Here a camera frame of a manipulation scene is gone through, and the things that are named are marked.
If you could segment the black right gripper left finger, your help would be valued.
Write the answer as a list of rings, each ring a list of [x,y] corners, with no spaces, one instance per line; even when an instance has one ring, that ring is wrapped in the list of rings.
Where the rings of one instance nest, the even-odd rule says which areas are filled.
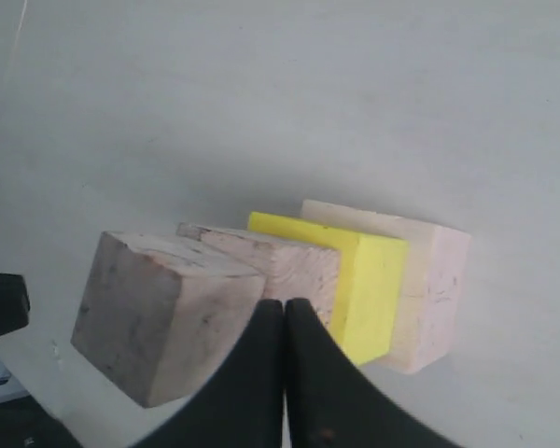
[[[284,312],[259,301],[227,358],[144,447],[279,447],[284,413]]]

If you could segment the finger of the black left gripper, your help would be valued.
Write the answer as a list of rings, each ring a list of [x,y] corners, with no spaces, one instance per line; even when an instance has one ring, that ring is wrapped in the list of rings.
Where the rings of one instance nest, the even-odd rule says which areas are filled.
[[[29,325],[31,304],[20,274],[0,273],[0,337]]]

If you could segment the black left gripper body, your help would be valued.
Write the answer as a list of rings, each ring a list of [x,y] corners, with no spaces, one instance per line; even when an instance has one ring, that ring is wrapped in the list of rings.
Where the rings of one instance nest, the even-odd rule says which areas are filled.
[[[31,396],[0,403],[0,448],[81,447]]]

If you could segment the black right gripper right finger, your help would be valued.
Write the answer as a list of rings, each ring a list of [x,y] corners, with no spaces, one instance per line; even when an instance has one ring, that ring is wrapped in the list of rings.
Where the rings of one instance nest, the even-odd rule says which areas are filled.
[[[455,447],[380,392],[306,299],[285,306],[285,390],[293,447]]]

